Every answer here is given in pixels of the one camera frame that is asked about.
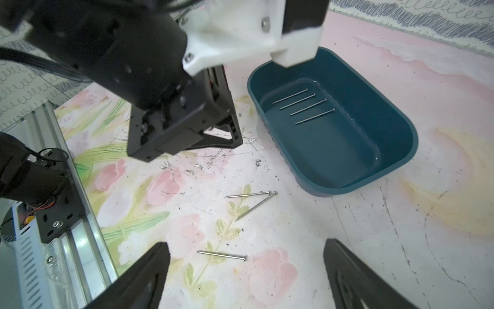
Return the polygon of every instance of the black cable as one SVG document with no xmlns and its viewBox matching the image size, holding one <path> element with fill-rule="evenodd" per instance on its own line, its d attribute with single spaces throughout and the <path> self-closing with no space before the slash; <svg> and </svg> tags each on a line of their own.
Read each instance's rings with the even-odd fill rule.
<svg viewBox="0 0 494 309">
<path fill-rule="evenodd" d="M 53 150 L 53 149 L 62 151 L 62 152 L 64 153 L 64 157 L 65 157 L 65 158 L 64 158 L 63 160 L 53 160 L 53 159 L 48 159 L 48 158 L 45 158 L 43 155 L 41 155 L 41 153 L 42 153 L 43 151 L 45 151 L 45 150 Z M 60 149 L 60 148 L 56 148 L 56 147 L 44 148 L 44 149 L 42 149 L 42 150 L 38 151 L 38 154 L 39 154 L 39 155 L 41 155 L 41 157 L 43 158 L 43 160 L 53 161 L 53 162 L 62 162 L 62 161 L 67 161 L 67 160 L 70 158 L 69 154 L 68 154 L 65 150 Z"/>
<path fill-rule="evenodd" d="M 88 77 L 74 71 L 72 68 L 66 65 L 34 56 L 22 51 L 0 47 L 0 59 L 22 63 L 24 65 L 34 67 L 76 82 L 92 82 L 92 80 Z"/>
<path fill-rule="evenodd" d="M 2 228 L 5 225 L 5 223 L 12 221 L 12 220 L 14 220 L 14 217 L 5 220 L 2 224 L 0 224 L 0 228 Z"/>
<path fill-rule="evenodd" d="M 42 150 L 40 150 L 40 151 L 38 151 L 38 152 L 36 152 L 36 151 L 34 151 L 34 150 L 32 150 L 32 149 L 30 149 L 30 148 L 28 148 L 28 147 L 26 147 L 26 149 L 27 149 L 27 150 L 28 150 L 28 151 L 29 151 L 29 152 L 30 152 L 33 156 L 35 156 L 36 158 L 38 158 L 38 159 L 40 159 L 40 160 L 43 160 L 43 161 L 63 162 L 63 161 L 66 161 L 66 160 L 68 160 L 68 159 L 70 158 L 69 154 L 68 154 L 65 150 L 60 149 L 60 148 L 56 148 L 56 147 L 44 148 L 44 149 L 42 149 Z M 44 156 L 42 156 L 42 155 L 41 155 L 41 153 L 42 153 L 43 151 L 45 151 L 45 150 L 49 150 L 49 149 L 51 149 L 51 150 L 52 150 L 52 149 L 55 149 L 55 150 L 60 150 L 60 151 L 62 151 L 62 152 L 64 153 L 64 157 L 65 157 L 65 158 L 64 158 L 63 160 L 55 160 L 55 159 L 50 159 L 50 158 L 47 158 L 47 157 L 44 157 Z"/>
</svg>

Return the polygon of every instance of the screw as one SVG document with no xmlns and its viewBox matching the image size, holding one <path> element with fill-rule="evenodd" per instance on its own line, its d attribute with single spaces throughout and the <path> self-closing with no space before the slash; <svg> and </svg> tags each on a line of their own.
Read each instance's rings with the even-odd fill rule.
<svg viewBox="0 0 494 309">
<path fill-rule="evenodd" d="M 132 73 L 132 68 L 130 67 L 130 65 L 128 65 L 128 64 L 124 64 L 124 65 L 123 65 L 123 68 L 125 69 L 125 71 L 126 71 L 127 73 L 129 73 L 129 74 L 130 74 L 130 73 Z"/>
<path fill-rule="evenodd" d="M 264 17 L 263 19 L 261 19 L 261 28 L 262 32 L 269 32 L 269 29 L 271 28 L 269 17 Z"/>
<path fill-rule="evenodd" d="M 180 103 L 180 106 L 182 106 L 182 108 L 185 108 L 185 97 L 184 96 L 180 97 L 179 103 Z"/>
<path fill-rule="evenodd" d="M 63 226 L 63 221 L 62 221 L 62 220 L 60 220 L 60 221 L 55 221 L 55 222 L 53 223 L 53 227 L 54 227 L 54 228 L 61 228 L 62 226 Z"/>
<path fill-rule="evenodd" d="M 185 55 L 185 57 L 184 57 L 184 60 L 185 60 L 185 62 L 187 62 L 187 63 L 191 62 L 191 61 L 192 61 L 192 59 L 194 59 L 194 55 L 193 55 L 193 54 L 191 54 L 191 53 L 187 53 L 187 55 Z"/>
<path fill-rule="evenodd" d="M 141 133 L 142 134 L 146 134 L 147 131 L 148 131 L 148 124 L 147 123 L 143 123 L 142 126 L 141 126 Z"/>
</svg>

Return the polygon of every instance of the scratch mark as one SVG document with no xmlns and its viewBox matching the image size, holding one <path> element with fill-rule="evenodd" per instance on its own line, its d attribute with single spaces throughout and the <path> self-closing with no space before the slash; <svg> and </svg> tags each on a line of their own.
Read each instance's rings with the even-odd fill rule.
<svg viewBox="0 0 494 309">
<path fill-rule="evenodd" d="M 350 208 L 350 205 L 348 205 L 348 210 L 350 211 L 350 213 L 352 214 L 353 216 L 353 220 L 355 220 L 355 222 L 357 222 L 357 219 L 355 219 L 355 215 L 353 214 L 353 211 L 352 209 Z"/>
<path fill-rule="evenodd" d="M 350 238 L 348 238 L 348 234 L 346 233 L 345 226 L 343 225 L 343 223 L 341 222 L 341 218 L 339 217 L 338 209 L 336 208 L 333 197 L 331 197 L 331 201 L 333 202 L 334 210 L 336 211 L 336 214 L 338 215 L 338 219 L 340 220 L 340 224 L 341 224 L 341 227 L 343 228 L 343 232 L 345 232 L 346 240 L 350 244 L 350 247 L 352 248 L 353 253 L 355 253 L 355 250 L 353 250 L 352 243 L 350 242 Z"/>
<path fill-rule="evenodd" d="M 401 243 L 401 239 L 400 239 L 400 236 L 398 234 L 398 231 L 396 230 L 395 223 L 393 222 L 393 218 L 391 218 L 391 214 L 389 213 L 388 203 L 386 201 L 386 198 L 387 197 L 386 197 L 386 195 L 384 195 L 384 192 L 382 192 L 382 188 L 381 187 L 379 187 L 379 190 L 381 190 L 382 202 L 384 203 L 384 206 L 386 207 L 386 212 L 388 213 L 389 219 L 391 220 L 391 224 L 393 225 L 393 229 L 395 230 L 395 234 L 396 234 L 396 236 L 398 237 L 398 240 Z M 412 266 L 410 265 L 410 260 L 407 257 L 407 253 L 405 252 L 405 248 L 403 247 L 403 244 L 401 246 L 402 246 L 402 250 L 403 250 L 403 255 L 405 256 L 405 260 L 407 260 L 407 264 L 411 268 Z"/>
<path fill-rule="evenodd" d="M 442 198 L 442 197 L 443 197 L 443 195 L 444 195 L 446 192 L 447 192 L 447 190 L 446 190 L 446 191 L 444 191 L 444 192 L 443 192 L 443 194 L 439 195 L 439 197 L 438 197 L 437 199 Z"/>
<path fill-rule="evenodd" d="M 432 168 L 438 169 L 438 170 L 440 170 L 440 171 L 447 171 L 447 172 L 452 172 L 452 173 L 461 174 L 461 172 L 452 171 L 452 170 L 447 170 L 447 169 L 441 169 L 441 168 L 438 168 L 438 167 L 432 166 L 432 165 L 430 165 L 430 164 L 427 164 L 427 163 L 425 163 L 425 162 L 421 162 L 421 161 L 418 161 L 418 160 L 415 160 L 415 159 L 412 159 L 412 160 L 414 160 L 415 162 L 419 162 L 419 163 L 421 163 L 421 164 L 424 164 L 424 165 L 430 166 L 430 167 L 432 167 Z"/>
<path fill-rule="evenodd" d="M 468 292 L 470 293 L 470 295 L 472 295 L 473 299 L 475 299 L 475 301 L 476 301 L 476 302 L 479 302 L 479 301 L 475 298 L 475 296 L 473 296 L 472 292 L 470 292 L 470 291 L 468 291 Z"/>
<path fill-rule="evenodd" d="M 434 253 L 432 252 L 432 249 L 429 245 L 429 239 L 427 238 L 427 231 L 426 231 L 426 227 L 427 227 L 427 218 L 429 217 L 431 211 L 434 209 L 434 207 L 431 207 L 431 209 L 429 209 L 429 211 L 427 212 L 427 214 L 425 215 L 425 218 L 424 218 L 424 237 L 425 237 L 425 243 L 427 245 L 427 247 L 429 248 L 429 251 L 432 255 L 432 257 L 434 258 L 434 260 L 436 261 L 437 265 L 443 270 L 444 274 L 451 280 L 451 281 L 456 281 L 458 283 L 461 283 L 463 284 L 466 288 L 468 288 L 468 286 L 460 281 L 460 280 L 456 280 L 456 279 L 453 279 L 450 274 L 448 274 L 448 272 L 446 271 L 446 269 L 444 269 L 444 267 L 441 265 L 441 263 L 439 263 L 439 261 L 437 260 L 436 256 L 434 255 Z"/>
<path fill-rule="evenodd" d="M 207 213 L 207 214 L 210 214 L 210 215 L 212 215 L 212 216 L 213 216 L 213 214 L 212 214 L 212 213 L 207 212 L 207 211 L 205 211 L 205 210 L 202 210 L 201 208 L 197 208 L 196 206 L 192 206 L 192 208 L 195 208 L 195 209 L 197 209 L 197 210 L 200 210 L 200 211 L 202 211 L 202 212 L 204 212 L 204 213 Z"/>
<path fill-rule="evenodd" d="M 216 159 L 217 156 L 219 156 L 219 154 L 223 151 L 223 149 L 220 149 L 220 151 L 218 151 L 212 158 L 211 160 L 209 160 L 206 165 L 207 165 L 207 168 L 209 169 L 211 167 L 211 165 L 213 164 L 213 161 L 214 159 Z"/>
</svg>

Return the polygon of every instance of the teal plastic bin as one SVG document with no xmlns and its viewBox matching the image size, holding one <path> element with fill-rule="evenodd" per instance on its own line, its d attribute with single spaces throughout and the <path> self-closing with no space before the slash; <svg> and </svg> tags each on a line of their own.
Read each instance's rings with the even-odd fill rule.
<svg viewBox="0 0 494 309">
<path fill-rule="evenodd" d="M 247 88 L 297 182 L 310 194 L 358 189 L 405 164 L 417 151 L 410 119 L 327 48 L 319 47 L 313 60 L 290 68 L 267 62 L 252 72 Z"/>
</svg>

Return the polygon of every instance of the wallpaper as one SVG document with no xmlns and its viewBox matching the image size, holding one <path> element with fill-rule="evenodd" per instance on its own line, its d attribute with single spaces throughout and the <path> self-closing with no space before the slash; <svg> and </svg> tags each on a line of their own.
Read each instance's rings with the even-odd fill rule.
<svg viewBox="0 0 494 309">
<path fill-rule="evenodd" d="M 492 56 L 494 0 L 331 0 L 329 9 Z"/>
<path fill-rule="evenodd" d="M 49 59 L 43 51 L 23 40 L 28 30 L 29 24 L 25 22 L 13 33 L 0 27 L 0 46 Z M 0 130 L 47 101 L 63 104 L 88 85 L 0 60 Z"/>
</svg>

